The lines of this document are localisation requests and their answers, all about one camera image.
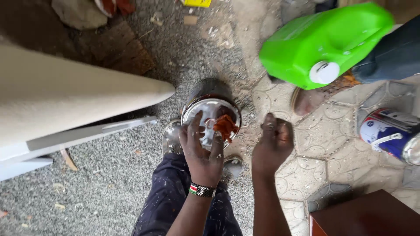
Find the metal can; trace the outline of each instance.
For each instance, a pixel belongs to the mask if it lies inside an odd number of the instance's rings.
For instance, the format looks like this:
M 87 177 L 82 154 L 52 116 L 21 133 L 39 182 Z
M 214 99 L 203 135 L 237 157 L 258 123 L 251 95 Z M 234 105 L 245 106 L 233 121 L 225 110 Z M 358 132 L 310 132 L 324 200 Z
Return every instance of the metal can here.
M 379 152 L 387 152 L 412 165 L 420 165 L 420 119 L 381 108 L 363 121 L 360 138 Z
M 221 80 L 204 79 L 194 85 L 188 97 L 188 103 L 183 108 L 181 123 L 191 122 L 200 110 L 203 111 L 200 126 L 206 127 L 205 136 L 200 138 L 203 148 L 210 150 L 214 135 L 214 122 L 222 115 L 229 115 L 235 125 L 241 128 L 241 113 L 233 103 L 232 91 Z M 230 138 L 233 139 L 236 134 L 231 132 Z M 226 148 L 229 145 L 228 141 L 225 141 L 223 145 Z

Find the kenyan flag bracelet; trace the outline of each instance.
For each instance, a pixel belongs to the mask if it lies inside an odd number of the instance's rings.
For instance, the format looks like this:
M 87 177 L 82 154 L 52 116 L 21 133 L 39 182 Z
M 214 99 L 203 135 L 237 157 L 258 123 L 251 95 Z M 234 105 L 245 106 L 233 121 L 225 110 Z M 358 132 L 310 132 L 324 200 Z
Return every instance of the kenyan flag bracelet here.
M 211 197 L 213 198 L 216 195 L 216 189 L 204 187 L 195 183 L 191 183 L 189 187 L 189 192 L 201 197 Z

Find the green plastic container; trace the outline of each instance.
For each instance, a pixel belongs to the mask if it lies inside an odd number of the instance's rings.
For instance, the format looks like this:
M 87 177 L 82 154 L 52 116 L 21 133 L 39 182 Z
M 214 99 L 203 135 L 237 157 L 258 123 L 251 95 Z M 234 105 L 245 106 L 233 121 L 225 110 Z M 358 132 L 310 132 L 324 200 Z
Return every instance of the green plastic container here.
M 268 74 L 303 89 L 316 89 L 365 58 L 389 33 L 392 15 L 373 2 L 294 19 L 262 46 Z

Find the open paint tin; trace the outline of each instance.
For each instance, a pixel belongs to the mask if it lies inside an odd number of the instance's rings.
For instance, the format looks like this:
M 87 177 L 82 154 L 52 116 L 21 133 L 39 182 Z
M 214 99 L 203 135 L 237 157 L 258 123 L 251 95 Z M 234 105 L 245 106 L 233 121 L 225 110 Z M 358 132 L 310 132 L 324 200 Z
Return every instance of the open paint tin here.
M 223 81 L 204 79 L 195 84 L 188 97 L 188 103 L 183 109 L 181 123 L 191 122 L 200 110 L 203 111 L 200 126 L 206 127 L 204 137 L 200 138 L 200 141 L 203 148 L 207 150 L 211 148 L 214 135 L 213 125 L 217 118 L 229 115 L 235 125 L 241 128 L 241 113 L 233 103 L 232 91 Z M 236 134 L 237 132 L 231 132 L 230 138 L 233 140 Z M 229 145 L 228 141 L 224 141 L 223 145 L 226 148 Z

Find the orange rag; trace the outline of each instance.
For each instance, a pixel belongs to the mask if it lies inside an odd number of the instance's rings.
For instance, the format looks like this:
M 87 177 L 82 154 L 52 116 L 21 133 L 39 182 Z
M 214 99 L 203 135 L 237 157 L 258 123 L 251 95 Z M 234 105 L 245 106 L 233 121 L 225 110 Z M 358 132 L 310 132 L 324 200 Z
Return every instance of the orange rag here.
M 239 128 L 236 127 L 235 123 L 229 115 L 223 115 L 216 120 L 216 124 L 213 126 L 214 131 L 219 131 L 222 134 L 222 139 L 228 140 L 231 143 L 231 132 L 237 133 Z

